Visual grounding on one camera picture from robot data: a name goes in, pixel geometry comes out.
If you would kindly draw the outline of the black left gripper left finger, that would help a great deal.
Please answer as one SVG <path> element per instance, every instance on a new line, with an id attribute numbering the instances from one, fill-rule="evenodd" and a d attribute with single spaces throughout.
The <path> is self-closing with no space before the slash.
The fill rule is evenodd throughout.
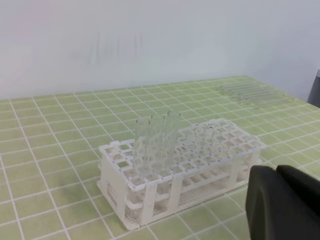
<path id="1" fill-rule="evenodd" d="M 245 211 L 252 240 L 318 240 L 320 217 L 294 193 L 276 169 L 251 167 Z"/>

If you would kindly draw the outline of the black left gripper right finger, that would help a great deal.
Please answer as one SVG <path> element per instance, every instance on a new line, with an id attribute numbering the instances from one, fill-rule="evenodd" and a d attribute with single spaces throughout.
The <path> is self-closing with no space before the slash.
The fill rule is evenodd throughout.
<path id="1" fill-rule="evenodd" d="M 281 175 L 302 202 L 319 217 L 320 182 L 290 165 L 278 165 L 276 172 Z"/>

